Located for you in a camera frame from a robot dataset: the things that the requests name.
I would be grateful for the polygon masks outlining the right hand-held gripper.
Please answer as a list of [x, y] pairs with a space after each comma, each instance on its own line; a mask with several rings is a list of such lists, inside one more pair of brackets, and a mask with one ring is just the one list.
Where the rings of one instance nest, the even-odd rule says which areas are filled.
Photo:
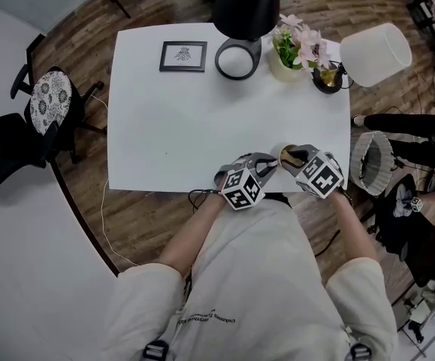
[[282, 161], [282, 167], [297, 175], [296, 184], [305, 192], [325, 199], [344, 182], [343, 173], [331, 153], [325, 153], [311, 144], [293, 146], [290, 155], [299, 160], [309, 160], [303, 168]]

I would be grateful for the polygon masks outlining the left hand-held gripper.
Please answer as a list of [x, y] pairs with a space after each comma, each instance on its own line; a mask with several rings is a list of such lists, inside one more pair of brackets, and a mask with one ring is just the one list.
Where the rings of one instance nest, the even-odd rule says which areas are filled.
[[274, 156], [248, 153], [232, 164], [221, 166], [214, 176], [214, 183], [234, 210], [243, 210], [257, 205], [264, 198], [263, 187], [277, 168]]

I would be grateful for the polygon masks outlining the person's right forearm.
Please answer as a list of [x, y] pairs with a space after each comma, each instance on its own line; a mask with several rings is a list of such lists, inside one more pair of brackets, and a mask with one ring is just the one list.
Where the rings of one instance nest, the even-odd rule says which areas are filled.
[[335, 274], [344, 270], [352, 262], [366, 261], [378, 265], [379, 258], [376, 249], [346, 196], [333, 191], [328, 199], [337, 215], [337, 222], [343, 236], [343, 248], [346, 255], [346, 263]]

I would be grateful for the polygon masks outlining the person's left forearm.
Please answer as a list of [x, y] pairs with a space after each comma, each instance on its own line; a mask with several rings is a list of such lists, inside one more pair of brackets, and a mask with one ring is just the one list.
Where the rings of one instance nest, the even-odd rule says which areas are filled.
[[216, 218], [227, 202], [220, 195], [210, 194], [198, 210], [168, 242], [157, 263], [169, 266], [183, 277], [193, 266]]

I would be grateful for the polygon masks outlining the grey pleated basket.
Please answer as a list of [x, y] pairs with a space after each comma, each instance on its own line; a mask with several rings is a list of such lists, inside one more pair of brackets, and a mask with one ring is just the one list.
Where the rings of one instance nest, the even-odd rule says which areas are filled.
[[393, 150], [384, 133], [351, 134], [349, 178], [357, 187], [372, 196], [379, 196], [391, 180], [393, 164]]

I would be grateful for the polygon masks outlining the grey cloth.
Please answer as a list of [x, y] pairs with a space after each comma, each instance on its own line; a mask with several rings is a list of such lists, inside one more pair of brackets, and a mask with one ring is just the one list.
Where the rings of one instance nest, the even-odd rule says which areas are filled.
[[393, 215], [396, 218], [408, 217], [413, 213], [411, 202], [414, 198], [413, 192], [407, 189], [404, 184], [397, 187], [396, 203], [393, 210]]

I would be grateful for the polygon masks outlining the pink flowers in cream pot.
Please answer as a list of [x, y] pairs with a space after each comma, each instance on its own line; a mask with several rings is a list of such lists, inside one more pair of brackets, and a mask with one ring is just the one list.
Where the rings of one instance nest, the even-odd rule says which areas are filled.
[[331, 56], [321, 32], [311, 29], [294, 14], [279, 15], [279, 24], [270, 33], [272, 50], [268, 63], [273, 76], [292, 83], [311, 75], [315, 70], [328, 71]]

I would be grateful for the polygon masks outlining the white shade brass table lamp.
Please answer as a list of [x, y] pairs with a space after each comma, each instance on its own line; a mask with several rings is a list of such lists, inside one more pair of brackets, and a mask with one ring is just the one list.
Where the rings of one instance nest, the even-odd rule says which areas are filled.
[[372, 87], [412, 64], [406, 37], [392, 23], [383, 23], [345, 37], [340, 42], [340, 61], [315, 69], [313, 83], [321, 92], [343, 89], [343, 77], [362, 87]]

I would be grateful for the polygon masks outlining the black desk lamp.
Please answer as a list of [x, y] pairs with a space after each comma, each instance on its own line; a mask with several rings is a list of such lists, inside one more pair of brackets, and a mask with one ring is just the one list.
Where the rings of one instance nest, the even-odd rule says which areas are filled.
[[[216, 0], [212, 12], [216, 29], [227, 36], [215, 55], [218, 72], [230, 80], [251, 77], [261, 58], [261, 38], [268, 34], [279, 19], [279, 0]], [[229, 74], [220, 63], [226, 50], [237, 48], [248, 53], [252, 67], [242, 75]]]

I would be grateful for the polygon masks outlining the floral seat cushion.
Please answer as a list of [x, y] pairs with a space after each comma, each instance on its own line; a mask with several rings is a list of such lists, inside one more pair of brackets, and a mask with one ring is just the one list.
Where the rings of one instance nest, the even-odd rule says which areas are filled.
[[53, 122], [62, 125], [71, 103], [72, 86], [63, 71], [49, 71], [32, 89], [30, 117], [35, 130], [44, 135]]

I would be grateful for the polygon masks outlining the black high-back office chair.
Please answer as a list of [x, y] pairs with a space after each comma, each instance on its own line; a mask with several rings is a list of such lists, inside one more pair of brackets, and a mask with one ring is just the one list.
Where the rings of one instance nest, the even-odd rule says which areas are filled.
[[[63, 70], [54, 66], [49, 71]], [[79, 163], [81, 157], [77, 155], [75, 143], [75, 131], [77, 129], [86, 129], [102, 135], [107, 134], [105, 128], [99, 129], [84, 122], [84, 106], [96, 90], [104, 88], [102, 81], [91, 85], [83, 95], [79, 94], [76, 86], [71, 81], [72, 96], [66, 118], [61, 126], [57, 122], [53, 122], [47, 132], [41, 135], [35, 130], [30, 117], [30, 99], [35, 84], [26, 83], [25, 79], [27, 77], [29, 77], [29, 67], [24, 65], [11, 87], [12, 99], [15, 98], [19, 91], [29, 95], [29, 102], [25, 107], [24, 115], [12, 113], [0, 116], [0, 185], [14, 172], [27, 165], [45, 168], [47, 163], [52, 162], [62, 151], [70, 153], [72, 163]]]

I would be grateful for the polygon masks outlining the black picture frame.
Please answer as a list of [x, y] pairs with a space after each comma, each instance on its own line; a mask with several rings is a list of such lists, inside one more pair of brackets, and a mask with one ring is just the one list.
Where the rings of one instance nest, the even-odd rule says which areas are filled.
[[205, 72], [206, 58], [206, 41], [165, 41], [159, 71]]

